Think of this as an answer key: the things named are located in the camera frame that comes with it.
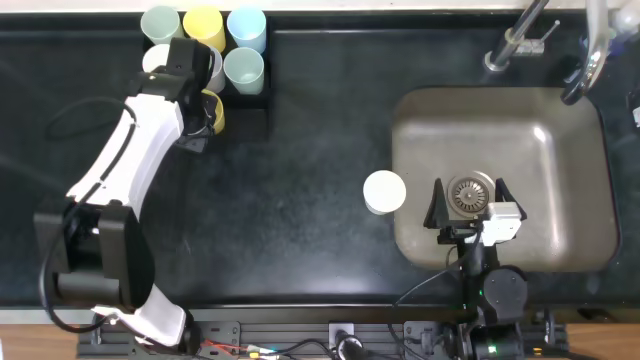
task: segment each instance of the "black countertop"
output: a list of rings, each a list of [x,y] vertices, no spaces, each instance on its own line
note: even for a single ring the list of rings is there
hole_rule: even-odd
[[[488,76],[482,56],[517,14],[272,16],[268,142],[171,149],[141,215],[156,283],[185,306],[389,303],[432,275],[410,264],[393,216],[364,206],[362,184],[391,168],[391,122],[406,93],[427,86],[562,86],[556,69],[579,54],[584,14],[545,13],[531,36],[562,25],[542,58]],[[93,163],[113,125],[47,141],[48,118],[86,96],[125,97],[140,70],[139,15],[5,16],[0,26],[0,305],[37,306],[32,225],[45,196],[63,196]],[[640,303],[640,139],[626,94],[640,46],[609,60],[589,95],[601,112],[623,240],[607,269],[529,274],[532,304]],[[65,126],[116,120],[108,106]],[[416,297],[458,304],[452,276]]]

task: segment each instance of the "faucet spout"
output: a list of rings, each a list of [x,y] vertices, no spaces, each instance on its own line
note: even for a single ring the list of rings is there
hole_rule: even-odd
[[[586,0],[589,23],[589,46],[580,74],[571,81],[562,93],[562,102],[575,104],[598,80],[598,76],[609,53],[609,20],[605,0]]]

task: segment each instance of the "faucet handle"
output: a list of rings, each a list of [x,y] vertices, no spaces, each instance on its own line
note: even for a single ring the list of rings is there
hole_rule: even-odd
[[[541,56],[544,54],[544,42],[549,35],[553,33],[558,26],[560,20],[556,20],[549,31],[547,31],[540,39],[523,39],[513,56]]]

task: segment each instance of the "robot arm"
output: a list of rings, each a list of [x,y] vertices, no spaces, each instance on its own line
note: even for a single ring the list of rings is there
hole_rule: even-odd
[[[132,81],[128,109],[86,175],[66,200],[46,201],[34,217],[40,247],[47,249],[45,264],[50,264],[43,265],[41,297],[116,317],[158,353],[195,354],[200,330],[191,314],[154,284],[140,211],[169,148],[188,125],[200,128],[207,122],[201,90],[210,59],[205,45],[173,39],[167,65]]]

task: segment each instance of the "faucet base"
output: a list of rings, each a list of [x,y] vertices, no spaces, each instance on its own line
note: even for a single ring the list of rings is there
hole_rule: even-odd
[[[493,72],[505,71],[507,67],[509,67],[509,60],[507,60],[507,62],[504,65],[496,65],[491,62],[491,53],[493,53],[493,51],[489,51],[484,55],[484,61],[483,61],[484,67],[487,68],[487,70],[493,71]]]

